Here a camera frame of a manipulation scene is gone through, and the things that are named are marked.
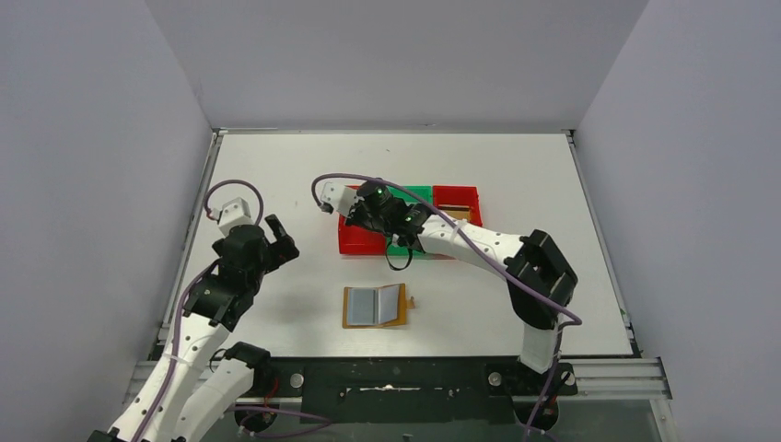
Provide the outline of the yellow leather card holder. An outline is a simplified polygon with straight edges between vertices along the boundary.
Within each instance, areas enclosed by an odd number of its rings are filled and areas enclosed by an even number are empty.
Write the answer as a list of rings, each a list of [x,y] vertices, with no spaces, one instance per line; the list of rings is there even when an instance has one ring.
[[[383,329],[408,322],[415,299],[404,283],[375,287],[346,287],[343,293],[344,329]]]

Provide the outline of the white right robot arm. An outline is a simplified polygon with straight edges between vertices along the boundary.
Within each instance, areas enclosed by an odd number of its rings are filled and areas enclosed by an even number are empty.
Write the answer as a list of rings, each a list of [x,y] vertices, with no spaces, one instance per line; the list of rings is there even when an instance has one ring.
[[[348,226],[504,279],[513,311],[523,323],[520,363],[537,373],[553,365],[560,322],[571,315],[567,307],[578,278],[548,233],[535,229],[513,235],[478,227],[413,194],[406,199],[394,195],[385,181],[367,181],[356,189],[328,184],[322,197]]]

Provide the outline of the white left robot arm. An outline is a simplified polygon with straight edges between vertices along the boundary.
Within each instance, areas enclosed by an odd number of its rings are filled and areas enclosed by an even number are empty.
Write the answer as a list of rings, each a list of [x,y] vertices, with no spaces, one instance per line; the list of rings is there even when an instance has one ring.
[[[268,273],[298,257],[294,239],[276,215],[265,217],[268,239],[257,224],[229,227],[213,249],[216,259],[185,288],[169,342],[134,401],[92,441],[172,441],[195,383],[212,355],[236,329]]]

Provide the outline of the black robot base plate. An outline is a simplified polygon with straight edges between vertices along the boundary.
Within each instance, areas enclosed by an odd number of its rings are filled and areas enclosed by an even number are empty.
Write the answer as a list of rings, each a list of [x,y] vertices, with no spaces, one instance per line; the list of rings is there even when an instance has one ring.
[[[515,356],[276,356],[239,403],[296,405],[307,424],[322,416],[335,424],[505,425],[527,420],[538,399],[547,417],[556,400],[577,393],[572,365],[540,374]]]

